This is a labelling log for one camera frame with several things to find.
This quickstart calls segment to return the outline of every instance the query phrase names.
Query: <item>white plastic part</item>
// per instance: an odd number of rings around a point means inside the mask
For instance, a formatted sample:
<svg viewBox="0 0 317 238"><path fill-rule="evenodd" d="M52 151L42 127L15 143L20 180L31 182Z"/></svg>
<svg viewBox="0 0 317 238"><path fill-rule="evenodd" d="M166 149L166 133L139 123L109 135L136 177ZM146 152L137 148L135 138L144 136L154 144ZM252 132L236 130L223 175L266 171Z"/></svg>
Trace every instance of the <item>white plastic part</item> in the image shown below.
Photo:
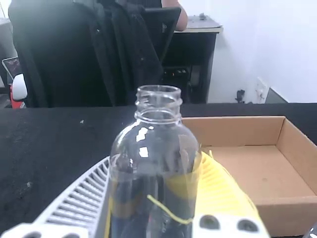
<svg viewBox="0 0 317 238"><path fill-rule="evenodd" d="M88 238L82 227L22 223L4 232L1 238Z"/></svg>
<svg viewBox="0 0 317 238"><path fill-rule="evenodd" d="M104 237L109 157L104 158L62 192L34 221L87 228L89 238Z"/></svg>
<svg viewBox="0 0 317 238"><path fill-rule="evenodd" d="M28 96L28 91L26 89L24 76L23 74L18 74L14 77L13 83L12 83L12 97L15 101L21 101L23 99L26 99Z"/></svg>
<svg viewBox="0 0 317 238"><path fill-rule="evenodd" d="M192 227L192 238L269 238L266 228L263 223L259 220L248 217L239 217L232 215L217 214L213 215L213 218L218 222L218 229L207 229L204 227L204 220L202 219L205 215L201 214L195 216ZM239 229L239 222L248 221L255 225L256 231L244 231Z"/></svg>

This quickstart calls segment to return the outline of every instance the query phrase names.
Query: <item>wall socket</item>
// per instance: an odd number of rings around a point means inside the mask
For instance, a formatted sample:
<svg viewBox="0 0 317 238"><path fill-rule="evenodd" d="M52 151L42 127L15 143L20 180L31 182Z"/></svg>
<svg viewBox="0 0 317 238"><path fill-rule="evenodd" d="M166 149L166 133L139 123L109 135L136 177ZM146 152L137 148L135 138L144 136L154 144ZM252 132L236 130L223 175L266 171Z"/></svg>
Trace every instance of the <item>wall socket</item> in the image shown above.
<svg viewBox="0 0 317 238"><path fill-rule="evenodd" d="M263 104L266 101L267 94L268 94L269 86L261 79L260 77L257 78L257 85L256 85L256 102L258 104Z"/></svg>

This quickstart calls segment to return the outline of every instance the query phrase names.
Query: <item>cardboard box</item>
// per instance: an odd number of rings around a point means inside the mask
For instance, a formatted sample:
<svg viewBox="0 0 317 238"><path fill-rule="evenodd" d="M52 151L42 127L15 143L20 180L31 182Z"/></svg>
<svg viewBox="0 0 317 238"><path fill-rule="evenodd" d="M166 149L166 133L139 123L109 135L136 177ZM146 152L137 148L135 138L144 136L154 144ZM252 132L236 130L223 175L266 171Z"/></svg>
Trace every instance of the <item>cardboard box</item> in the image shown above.
<svg viewBox="0 0 317 238"><path fill-rule="evenodd" d="M317 222L317 147L285 117L184 118L256 204L271 236Z"/></svg>

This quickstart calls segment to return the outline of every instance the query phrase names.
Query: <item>plastic bottle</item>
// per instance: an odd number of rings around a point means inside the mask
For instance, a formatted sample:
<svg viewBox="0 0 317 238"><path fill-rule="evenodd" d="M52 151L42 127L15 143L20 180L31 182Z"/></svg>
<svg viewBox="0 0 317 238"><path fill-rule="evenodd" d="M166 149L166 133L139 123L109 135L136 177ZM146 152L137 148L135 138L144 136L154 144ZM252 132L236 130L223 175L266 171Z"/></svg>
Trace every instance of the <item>plastic bottle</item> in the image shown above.
<svg viewBox="0 0 317 238"><path fill-rule="evenodd" d="M190 237L201 152L181 123L180 95L172 86L138 88L136 121L111 149L111 238Z"/></svg>

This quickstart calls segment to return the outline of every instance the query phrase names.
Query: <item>person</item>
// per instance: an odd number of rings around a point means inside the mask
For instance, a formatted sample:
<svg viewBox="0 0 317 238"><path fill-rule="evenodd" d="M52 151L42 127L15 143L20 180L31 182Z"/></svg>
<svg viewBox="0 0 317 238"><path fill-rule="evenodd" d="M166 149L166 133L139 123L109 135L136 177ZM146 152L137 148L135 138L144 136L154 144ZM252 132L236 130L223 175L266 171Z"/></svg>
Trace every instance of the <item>person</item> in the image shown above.
<svg viewBox="0 0 317 238"><path fill-rule="evenodd" d="M188 16L185 9L178 2L178 0L117 0L118 3L128 2L132 4L140 4L143 7L180 7L181 13L179 15L176 30L184 31L187 27Z"/></svg>
<svg viewBox="0 0 317 238"><path fill-rule="evenodd" d="M188 16L185 9L178 2L178 0L161 0L162 7L173 7L177 6L181 8L181 12L176 24L177 31L184 31L187 27Z"/></svg>

